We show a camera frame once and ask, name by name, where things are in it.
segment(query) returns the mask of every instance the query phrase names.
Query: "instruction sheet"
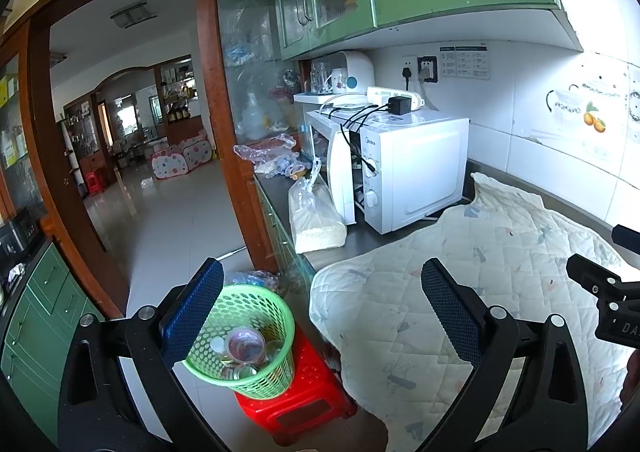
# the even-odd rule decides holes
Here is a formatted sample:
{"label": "instruction sheet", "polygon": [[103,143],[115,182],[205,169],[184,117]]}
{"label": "instruction sheet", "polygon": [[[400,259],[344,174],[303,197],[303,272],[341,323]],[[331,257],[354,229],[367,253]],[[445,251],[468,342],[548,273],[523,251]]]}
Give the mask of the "instruction sheet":
{"label": "instruction sheet", "polygon": [[489,51],[486,46],[441,46],[442,76],[491,79]]}

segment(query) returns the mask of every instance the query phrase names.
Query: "blue grip pad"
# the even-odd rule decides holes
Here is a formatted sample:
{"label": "blue grip pad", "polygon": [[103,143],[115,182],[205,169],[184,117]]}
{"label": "blue grip pad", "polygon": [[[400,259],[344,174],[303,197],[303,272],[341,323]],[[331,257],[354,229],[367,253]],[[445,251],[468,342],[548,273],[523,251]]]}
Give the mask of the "blue grip pad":
{"label": "blue grip pad", "polygon": [[437,259],[430,259],[424,264],[421,279],[422,291],[429,299],[456,353],[460,359],[478,367],[484,355],[481,347],[484,324],[479,319],[479,313],[474,314],[466,307],[462,295],[468,297],[469,293],[464,291],[468,290],[484,305],[482,300],[472,289],[459,286]]}
{"label": "blue grip pad", "polygon": [[222,264],[209,257],[162,319],[162,358],[168,367],[187,358],[224,280]]}

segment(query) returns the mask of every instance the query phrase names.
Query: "quilted blanket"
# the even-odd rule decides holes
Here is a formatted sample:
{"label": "quilted blanket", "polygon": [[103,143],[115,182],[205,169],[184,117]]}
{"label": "quilted blanket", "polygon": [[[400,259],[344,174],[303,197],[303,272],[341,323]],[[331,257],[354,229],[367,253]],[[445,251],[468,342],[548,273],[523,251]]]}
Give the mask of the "quilted blanket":
{"label": "quilted blanket", "polygon": [[[472,367],[456,355],[420,287],[424,262],[437,257],[486,305],[515,318],[569,326],[588,399],[590,443],[620,411],[618,396],[631,350],[594,337],[595,299],[571,281],[578,253],[639,280],[640,272],[596,232],[547,210],[542,198],[482,174],[476,197],[404,239],[318,272],[309,314],[340,351],[347,392],[388,429],[387,452],[414,452],[446,413]],[[495,432],[513,397],[522,359],[510,374],[482,435]]]}

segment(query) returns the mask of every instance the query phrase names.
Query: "red plastic stool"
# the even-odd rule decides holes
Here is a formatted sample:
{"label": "red plastic stool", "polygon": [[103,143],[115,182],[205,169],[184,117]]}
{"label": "red plastic stool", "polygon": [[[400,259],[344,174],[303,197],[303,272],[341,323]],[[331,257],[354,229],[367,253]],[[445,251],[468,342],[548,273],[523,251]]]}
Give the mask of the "red plastic stool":
{"label": "red plastic stool", "polygon": [[298,326],[292,351],[295,374],[286,392],[273,400],[251,400],[236,392],[244,413],[280,446],[294,444],[303,432],[334,418],[351,418],[358,410]]}
{"label": "red plastic stool", "polygon": [[106,185],[104,184],[102,172],[100,172],[99,169],[94,172],[87,172],[85,178],[89,194],[91,194],[92,196],[98,193],[103,193],[107,189]]}

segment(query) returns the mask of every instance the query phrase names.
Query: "cabinet handle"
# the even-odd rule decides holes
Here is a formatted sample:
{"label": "cabinet handle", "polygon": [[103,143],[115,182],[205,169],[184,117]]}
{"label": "cabinet handle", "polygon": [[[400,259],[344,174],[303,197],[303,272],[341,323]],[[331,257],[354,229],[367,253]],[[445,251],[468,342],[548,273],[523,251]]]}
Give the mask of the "cabinet handle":
{"label": "cabinet handle", "polygon": [[56,271],[56,267],[52,267],[51,271],[49,272],[49,276],[47,277],[47,280],[44,281],[45,285],[49,284],[49,279],[51,279],[51,275],[53,275],[53,272],[55,272],[55,271]]}
{"label": "cabinet handle", "polygon": [[75,295],[71,296],[71,299],[69,299],[69,304],[66,306],[65,313],[69,313],[69,310],[71,309],[71,305],[73,304],[75,298]]}
{"label": "cabinet handle", "polygon": [[22,331],[23,324],[24,324],[24,321],[18,322],[18,333],[15,335],[15,339],[12,340],[11,342],[12,346],[15,346],[18,343],[18,339],[20,338],[20,331]]}
{"label": "cabinet handle", "polygon": [[309,22],[314,20],[313,17],[310,16],[309,13],[306,11],[306,0],[302,0],[302,10],[305,13],[305,17]]}
{"label": "cabinet handle", "polygon": [[309,24],[309,21],[307,21],[306,23],[303,23],[302,21],[300,21],[300,0],[296,0],[296,17],[298,19],[298,22],[302,25],[302,26],[306,26]]}
{"label": "cabinet handle", "polygon": [[6,376],[7,382],[11,385],[11,377],[14,375],[14,362],[15,355],[11,355],[11,366],[9,367],[9,374]]}

